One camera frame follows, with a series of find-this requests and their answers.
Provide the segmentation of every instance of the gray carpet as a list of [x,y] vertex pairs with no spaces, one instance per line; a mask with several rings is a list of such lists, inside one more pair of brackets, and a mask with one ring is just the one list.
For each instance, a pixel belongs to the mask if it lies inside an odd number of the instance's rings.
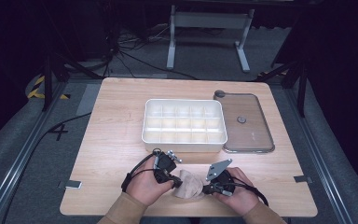
[[[184,30],[177,36],[175,67],[165,70],[168,53],[167,36],[158,42],[147,44],[139,49],[126,50],[135,57],[118,54],[109,64],[105,73],[110,77],[150,77],[150,78],[196,78],[204,80],[246,81],[254,79],[260,72],[271,70],[270,64],[279,50],[289,29],[252,29],[245,44],[245,52],[251,67],[249,74],[241,71],[233,42],[240,34],[236,31]],[[102,75],[104,69],[95,71]],[[296,154],[305,175],[313,183],[310,190],[318,207],[318,215],[311,218],[292,217],[291,223],[339,223],[331,204],[324,181],[310,156],[306,135],[296,119],[296,111],[290,106],[288,93],[296,93],[296,88],[283,90],[276,83],[282,80],[275,77],[268,81],[277,102],[283,122],[289,133]],[[59,100],[48,116],[43,132],[53,125],[86,114],[92,109],[100,80],[91,80],[83,74],[72,74],[64,89],[70,94],[69,100]],[[0,184],[11,164],[19,154],[35,120],[40,116],[42,99],[30,99],[0,132]],[[317,146],[328,163],[329,171],[337,183],[342,200],[347,205],[352,223],[358,223],[358,177],[352,170],[336,138],[332,134],[323,112],[311,91],[307,88],[306,119]],[[0,212],[0,223],[7,213],[6,223],[95,223],[100,217],[67,217],[60,213],[64,189],[58,188],[61,181],[69,178],[76,155],[87,128],[89,117],[68,121],[60,141],[56,133],[48,133],[35,149],[26,167],[20,185],[11,202]]]

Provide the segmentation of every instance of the tripod leg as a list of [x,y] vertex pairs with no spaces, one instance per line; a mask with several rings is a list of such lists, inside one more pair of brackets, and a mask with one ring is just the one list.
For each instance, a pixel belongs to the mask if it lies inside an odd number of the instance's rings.
[[43,105],[42,111],[46,111],[52,102],[52,80],[51,80],[51,67],[50,67],[50,56],[45,60],[45,104]]

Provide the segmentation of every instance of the metal bracket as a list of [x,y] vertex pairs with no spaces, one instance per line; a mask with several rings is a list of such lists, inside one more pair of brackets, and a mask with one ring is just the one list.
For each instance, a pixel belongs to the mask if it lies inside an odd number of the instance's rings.
[[228,159],[226,161],[220,161],[217,163],[212,164],[209,167],[208,174],[206,175],[206,180],[211,181],[217,178],[226,168],[232,163],[232,159]]

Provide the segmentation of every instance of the beige sleeve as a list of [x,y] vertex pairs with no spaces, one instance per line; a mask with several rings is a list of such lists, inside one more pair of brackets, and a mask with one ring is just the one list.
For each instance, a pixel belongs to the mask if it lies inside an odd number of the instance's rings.
[[147,206],[122,192],[98,224],[138,224]]
[[243,216],[246,224],[284,224],[286,223],[269,207],[259,202],[251,211]]

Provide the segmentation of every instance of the black cable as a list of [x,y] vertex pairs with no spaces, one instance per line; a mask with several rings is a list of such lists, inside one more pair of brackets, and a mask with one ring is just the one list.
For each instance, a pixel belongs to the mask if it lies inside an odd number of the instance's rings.
[[58,124],[52,126],[51,128],[49,128],[45,133],[42,134],[42,136],[39,137],[39,139],[37,140],[36,144],[34,145],[32,151],[31,151],[30,156],[28,157],[27,161],[25,162],[24,168],[23,168],[23,169],[21,170],[21,172],[20,172],[19,179],[17,180],[17,183],[16,183],[16,185],[14,186],[13,191],[11,192],[10,199],[9,199],[9,201],[8,201],[8,203],[7,203],[7,210],[5,211],[5,214],[4,214],[3,219],[2,219],[2,224],[5,224],[5,223],[6,223],[7,215],[8,215],[8,212],[10,211],[10,206],[11,206],[11,204],[13,203],[14,196],[16,195],[17,190],[19,189],[19,185],[20,185],[20,182],[21,182],[21,180],[22,180],[22,177],[24,176],[25,170],[27,169],[28,164],[29,164],[31,158],[33,157],[34,152],[35,152],[37,146],[38,146],[38,145],[40,144],[40,142],[42,141],[42,139],[46,136],[46,134],[48,134],[48,133],[50,133],[50,132],[52,132],[52,131],[58,129],[58,128],[61,127],[64,123],[69,122],[69,121],[74,120],[74,119],[81,119],[81,118],[86,117],[86,116],[88,116],[88,115],[90,115],[90,114],[91,114],[91,113],[88,113],[88,114],[80,115],[80,116],[77,116],[77,117],[74,117],[74,118],[71,118],[71,119],[67,119],[67,120],[65,120],[65,121],[62,121],[62,122],[60,122],[60,123],[58,123]]
[[246,184],[245,182],[239,180],[240,182],[242,182],[243,184],[238,184],[238,183],[226,183],[224,184],[223,186],[237,186],[237,187],[243,187],[249,191],[251,191],[252,193],[254,193],[257,197],[261,198],[261,200],[263,201],[263,203],[266,205],[266,206],[269,206],[269,201],[267,201],[267,198],[266,196],[264,196],[264,194],[262,194],[257,188],[255,187],[252,187],[248,184]]
[[138,62],[140,62],[140,63],[144,63],[144,64],[146,64],[146,65],[148,65],[148,66],[150,66],[150,67],[152,67],[152,68],[158,69],[158,70],[160,70],[160,71],[175,73],[175,74],[179,74],[179,75],[182,75],[182,76],[185,76],[185,77],[191,77],[191,78],[194,79],[194,80],[199,80],[198,78],[193,77],[193,76],[188,75],[188,74],[185,74],[185,73],[175,72],[175,71],[172,71],[172,70],[168,70],[168,69],[163,69],[163,68],[156,67],[155,65],[150,64],[150,63],[147,63],[147,62],[144,62],[144,61],[142,61],[142,60],[140,60],[140,59],[137,59],[137,58],[131,56],[130,54],[126,53],[126,52],[120,51],[120,53],[129,56],[130,58],[132,58],[132,59],[135,60],[135,61],[138,61]]
[[154,171],[154,170],[155,170],[155,169],[145,169],[145,170],[142,170],[142,171],[136,173],[135,175],[133,175],[132,178],[136,177],[138,174],[143,173],[143,172],[145,172],[145,171]]
[[131,76],[136,78],[136,76],[132,73],[130,68],[126,64],[124,64],[123,60],[121,60],[118,56],[116,56],[116,57],[118,58],[119,61],[121,61],[121,63],[124,65],[124,67],[126,67],[127,70],[129,70],[129,72],[131,73]]

